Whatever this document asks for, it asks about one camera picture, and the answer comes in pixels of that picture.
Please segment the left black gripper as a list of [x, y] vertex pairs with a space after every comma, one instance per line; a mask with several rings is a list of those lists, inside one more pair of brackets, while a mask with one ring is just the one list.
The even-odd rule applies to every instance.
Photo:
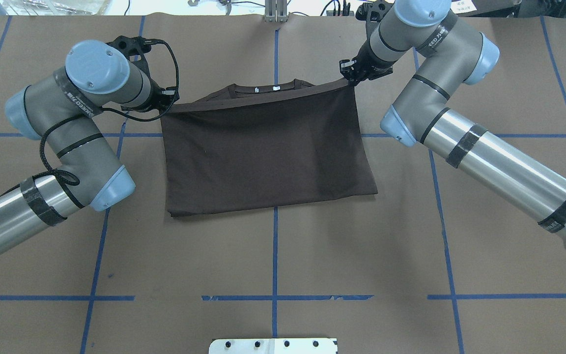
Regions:
[[176, 94], [179, 88], [167, 87], [162, 88], [157, 84], [143, 85], [139, 94], [134, 99], [121, 104], [122, 111], [135, 111], [140, 113], [158, 110], [161, 113], [172, 105], [172, 102], [178, 100]]

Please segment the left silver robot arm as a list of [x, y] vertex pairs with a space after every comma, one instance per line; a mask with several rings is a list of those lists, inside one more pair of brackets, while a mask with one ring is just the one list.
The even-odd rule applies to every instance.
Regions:
[[167, 43], [141, 36], [76, 43], [63, 67], [7, 101], [9, 123], [40, 142], [45, 171], [0, 195], [0, 255], [86, 206], [104, 211], [132, 195], [135, 182], [93, 119], [108, 103], [123, 117], [170, 110], [178, 87], [151, 78], [144, 54], [154, 45]]

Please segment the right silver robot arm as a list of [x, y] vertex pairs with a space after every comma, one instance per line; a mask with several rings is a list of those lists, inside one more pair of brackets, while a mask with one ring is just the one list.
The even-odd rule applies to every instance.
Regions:
[[388, 76], [411, 50], [424, 58], [382, 117], [384, 134], [429, 148], [558, 236], [566, 250], [566, 177], [449, 106], [459, 87], [493, 71], [497, 45], [455, 14], [449, 0], [376, 0], [355, 17], [365, 23], [366, 40], [340, 61], [351, 86]]

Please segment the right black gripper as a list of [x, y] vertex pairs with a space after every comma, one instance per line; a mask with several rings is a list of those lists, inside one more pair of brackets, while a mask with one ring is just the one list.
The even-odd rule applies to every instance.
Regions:
[[374, 80], [392, 74], [394, 64], [379, 58], [369, 44], [364, 44], [353, 59], [340, 60], [339, 69], [349, 85], [355, 87], [367, 79]]

